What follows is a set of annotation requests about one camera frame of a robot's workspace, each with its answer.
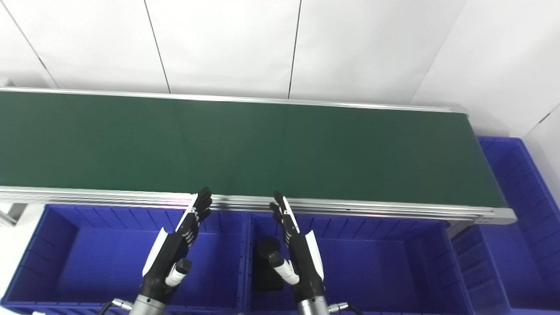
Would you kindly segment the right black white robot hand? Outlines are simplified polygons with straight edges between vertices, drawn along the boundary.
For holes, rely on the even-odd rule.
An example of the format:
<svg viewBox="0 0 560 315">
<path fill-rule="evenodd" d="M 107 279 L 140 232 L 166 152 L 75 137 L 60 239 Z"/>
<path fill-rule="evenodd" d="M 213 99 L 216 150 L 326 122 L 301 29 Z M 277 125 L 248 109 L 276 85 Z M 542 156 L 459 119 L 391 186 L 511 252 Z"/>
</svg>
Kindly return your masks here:
<svg viewBox="0 0 560 315">
<path fill-rule="evenodd" d="M 296 303 L 317 301 L 324 297 L 322 261 L 314 233 L 302 234 L 286 197 L 274 191 L 270 202 L 274 220 L 282 227 L 283 242 L 288 248 L 285 258 L 275 250 L 266 255 L 268 263 L 292 289 Z"/>
</svg>

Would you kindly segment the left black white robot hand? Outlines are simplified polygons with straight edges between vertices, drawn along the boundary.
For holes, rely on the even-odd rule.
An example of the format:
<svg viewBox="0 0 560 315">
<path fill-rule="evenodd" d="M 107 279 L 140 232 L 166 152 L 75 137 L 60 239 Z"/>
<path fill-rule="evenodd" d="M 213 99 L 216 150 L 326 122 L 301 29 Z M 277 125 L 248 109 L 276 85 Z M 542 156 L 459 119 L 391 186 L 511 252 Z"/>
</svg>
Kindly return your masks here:
<svg viewBox="0 0 560 315">
<path fill-rule="evenodd" d="M 210 215 L 212 192 L 202 188 L 193 204 L 185 210 L 173 232 L 161 229 L 143 270 L 139 295 L 148 303 L 167 305 L 178 286 L 190 272 L 192 261 L 187 259 L 196 241 L 201 223 Z"/>
</svg>

